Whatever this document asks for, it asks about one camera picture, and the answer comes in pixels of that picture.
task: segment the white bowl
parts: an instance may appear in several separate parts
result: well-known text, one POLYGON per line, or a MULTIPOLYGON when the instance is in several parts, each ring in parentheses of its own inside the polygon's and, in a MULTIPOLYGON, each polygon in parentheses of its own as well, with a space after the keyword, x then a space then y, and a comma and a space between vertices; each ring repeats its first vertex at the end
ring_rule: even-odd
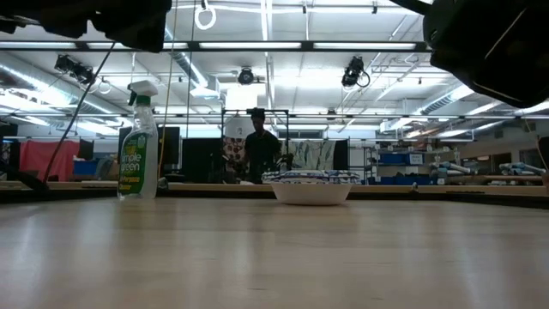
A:
POLYGON ((279 202, 290 205, 331 206, 347 199, 353 185, 271 184, 279 202))

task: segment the wooden table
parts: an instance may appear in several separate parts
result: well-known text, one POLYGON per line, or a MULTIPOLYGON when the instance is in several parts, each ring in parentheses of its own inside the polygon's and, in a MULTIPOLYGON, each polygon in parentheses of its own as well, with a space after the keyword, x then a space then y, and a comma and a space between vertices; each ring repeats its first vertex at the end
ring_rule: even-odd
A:
MULTIPOLYGON (((51 182, 52 190, 116 189, 116 181, 51 182)), ((19 181, 0 182, 2 190, 26 190, 19 181)), ((209 185, 171 183, 171 191, 227 191, 227 192, 272 192, 270 185, 209 185)), ((408 194, 411 185, 355 185, 352 193, 391 193, 408 194)), ((543 185, 421 185, 419 193, 482 192, 500 196, 547 197, 548 190, 543 185)))
POLYGON ((0 308, 548 308, 549 212, 116 199, 0 208, 0 308))

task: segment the man in black shirt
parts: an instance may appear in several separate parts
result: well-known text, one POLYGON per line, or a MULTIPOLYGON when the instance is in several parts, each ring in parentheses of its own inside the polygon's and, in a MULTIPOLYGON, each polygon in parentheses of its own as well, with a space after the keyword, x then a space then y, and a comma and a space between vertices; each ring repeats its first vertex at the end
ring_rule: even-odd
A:
POLYGON ((262 174, 274 171, 275 160, 281 153, 281 144, 276 136, 263 128, 263 124, 265 124, 264 110, 254 108, 251 113, 251 122, 256 131, 246 137, 244 159, 250 163, 249 181, 261 184, 262 174))

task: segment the security camera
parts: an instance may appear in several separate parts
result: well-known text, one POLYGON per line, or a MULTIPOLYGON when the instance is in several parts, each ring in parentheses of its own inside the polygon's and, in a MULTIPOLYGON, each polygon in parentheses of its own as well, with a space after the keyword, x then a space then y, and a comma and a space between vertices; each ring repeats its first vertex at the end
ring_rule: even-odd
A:
POLYGON ((238 75, 238 83, 240 85, 251 85, 254 82, 254 74, 251 68, 242 68, 238 75))

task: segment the green label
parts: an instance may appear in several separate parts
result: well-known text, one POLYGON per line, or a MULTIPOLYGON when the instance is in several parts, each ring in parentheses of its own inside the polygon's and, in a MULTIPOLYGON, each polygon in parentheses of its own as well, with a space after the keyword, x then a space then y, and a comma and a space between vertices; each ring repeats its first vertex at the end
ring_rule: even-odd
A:
POLYGON ((118 180, 120 194, 128 195, 141 192, 145 179, 146 156, 147 134, 135 134, 124 141, 120 154, 120 178, 118 180))

